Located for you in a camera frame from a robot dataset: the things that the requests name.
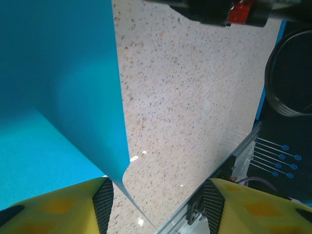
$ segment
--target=black cable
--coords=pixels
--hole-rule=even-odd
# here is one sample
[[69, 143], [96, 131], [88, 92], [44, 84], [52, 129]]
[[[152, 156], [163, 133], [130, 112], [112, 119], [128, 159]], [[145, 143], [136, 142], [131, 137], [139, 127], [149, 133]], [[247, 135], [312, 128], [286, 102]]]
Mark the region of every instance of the black cable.
[[270, 106], [276, 110], [278, 113], [280, 113], [283, 116], [286, 117], [294, 117], [294, 116], [307, 116], [312, 115], [311, 108], [308, 107], [303, 112], [295, 111], [291, 108], [289, 108], [285, 103], [283, 103], [275, 94], [273, 89], [273, 71], [274, 71], [274, 64], [275, 61], [280, 53], [280, 51], [283, 49], [283, 47], [293, 38], [301, 36], [303, 34], [312, 34], [312, 29], [301, 29], [296, 32], [290, 33], [286, 35], [283, 39], [281, 39], [277, 45], [274, 47], [269, 60], [267, 62], [266, 68], [265, 68], [265, 79], [264, 79], [264, 86], [266, 91], [266, 98], [268, 100], [268, 103]]

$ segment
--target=granite surface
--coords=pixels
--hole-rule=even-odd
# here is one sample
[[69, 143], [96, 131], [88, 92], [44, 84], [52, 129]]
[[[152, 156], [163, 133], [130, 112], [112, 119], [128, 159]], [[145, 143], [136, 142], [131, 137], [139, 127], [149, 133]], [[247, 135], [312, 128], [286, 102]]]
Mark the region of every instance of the granite surface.
[[113, 0], [130, 157], [110, 234], [149, 234], [251, 131], [280, 21], [218, 28], [166, 5]]

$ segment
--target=red component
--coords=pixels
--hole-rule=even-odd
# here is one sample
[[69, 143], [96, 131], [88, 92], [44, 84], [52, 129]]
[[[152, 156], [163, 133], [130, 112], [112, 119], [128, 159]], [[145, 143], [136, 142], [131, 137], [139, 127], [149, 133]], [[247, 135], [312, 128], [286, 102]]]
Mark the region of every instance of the red component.
[[236, 3], [229, 13], [228, 23], [246, 23], [250, 8], [255, 2], [256, 0], [241, 0]]

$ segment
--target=speckled countertop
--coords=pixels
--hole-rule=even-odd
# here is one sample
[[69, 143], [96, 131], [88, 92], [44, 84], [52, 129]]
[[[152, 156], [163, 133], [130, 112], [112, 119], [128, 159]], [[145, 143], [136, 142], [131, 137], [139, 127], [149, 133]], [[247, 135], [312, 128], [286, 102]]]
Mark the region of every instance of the speckled countertop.
[[[126, 188], [156, 228], [250, 132], [280, 21], [218, 28], [113, 0], [130, 157]], [[115, 188], [110, 234], [156, 231]]]

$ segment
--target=purple wire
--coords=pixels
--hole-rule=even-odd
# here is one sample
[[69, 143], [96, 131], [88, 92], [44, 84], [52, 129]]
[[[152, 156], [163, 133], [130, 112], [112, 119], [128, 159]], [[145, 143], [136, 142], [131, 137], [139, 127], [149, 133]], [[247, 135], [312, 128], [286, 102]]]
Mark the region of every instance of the purple wire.
[[274, 191], [277, 192], [277, 189], [267, 180], [260, 178], [260, 177], [248, 177], [248, 178], [244, 178], [241, 179], [240, 181], [238, 181], [238, 184], [244, 185], [245, 182], [247, 181], [251, 181], [251, 180], [257, 180], [257, 181], [261, 181], [262, 183], [265, 183], [270, 189], [273, 189]]

